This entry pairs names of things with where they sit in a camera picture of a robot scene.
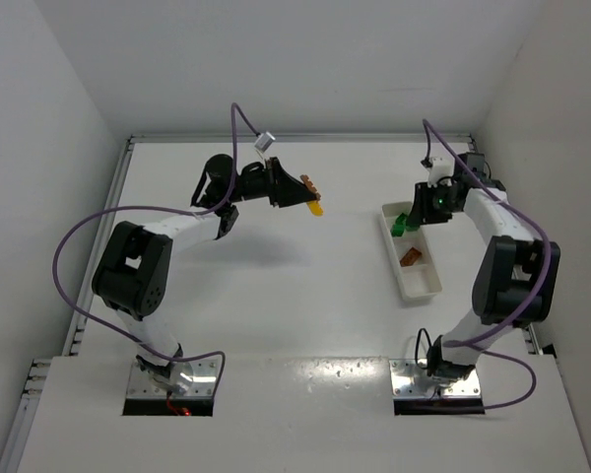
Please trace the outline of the brown lego brick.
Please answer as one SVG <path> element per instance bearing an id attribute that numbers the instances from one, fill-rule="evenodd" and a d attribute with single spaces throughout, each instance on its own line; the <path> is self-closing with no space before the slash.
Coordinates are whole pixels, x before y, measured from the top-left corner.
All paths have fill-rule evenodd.
<path id="1" fill-rule="evenodd" d="M 300 176 L 300 179 L 304 186 L 307 188 L 307 190 L 315 196 L 315 200 L 319 201 L 321 199 L 321 194 L 319 193 L 313 182 L 310 180 L 309 176 L 306 174 L 302 174 Z"/>
<path id="2" fill-rule="evenodd" d="M 400 258 L 399 264 L 401 267 L 410 267 L 415 265 L 423 256 L 423 254 L 415 247 L 410 247 L 408 251 Z"/>

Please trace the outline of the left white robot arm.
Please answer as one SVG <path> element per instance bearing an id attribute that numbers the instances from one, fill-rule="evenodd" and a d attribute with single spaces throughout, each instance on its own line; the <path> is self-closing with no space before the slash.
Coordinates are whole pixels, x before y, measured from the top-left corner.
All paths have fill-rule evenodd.
<path id="1" fill-rule="evenodd" d="M 231 156 L 217 154 L 205 164 L 191 197 L 200 215 L 175 215 L 146 225 L 123 221 L 114 227 L 92 289 L 137 338 L 139 367 L 155 384 L 173 388 L 186 364 L 181 345 L 158 313 L 172 257 L 225 237 L 238 218 L 237 203 L 261 198 L 278 208 L 305 204 L 315 215 L 322 212 L 309 177 L 291 176 L 278 158 L 235 171 Z"/>

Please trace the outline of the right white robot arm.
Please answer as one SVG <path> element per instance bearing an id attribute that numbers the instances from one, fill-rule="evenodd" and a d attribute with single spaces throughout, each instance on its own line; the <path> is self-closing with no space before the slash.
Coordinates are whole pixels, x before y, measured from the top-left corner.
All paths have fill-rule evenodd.
<path id="1" fill-rule="evenodd" d="M 409 229 L 444 224 L 464 213 L 486 245 L 469 312 L 427 350 L 427 375 L 457 381 L 468 377 L 501 336 L 547 318 L 560 249 L 513 210 L 483 155 L 426 157 L 422 165 L 427 180 L 415 186 Z"/>

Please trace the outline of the yellow lego brick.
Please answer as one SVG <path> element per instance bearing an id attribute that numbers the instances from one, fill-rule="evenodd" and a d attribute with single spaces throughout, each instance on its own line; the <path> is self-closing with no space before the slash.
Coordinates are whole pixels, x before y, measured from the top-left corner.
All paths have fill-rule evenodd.
<path id="1" fill-rule="evenodd" d="M 306 203 L 307 208 L 314 217 L 322 217 L 324 210 L 318 201 L 309 201 Z"/>

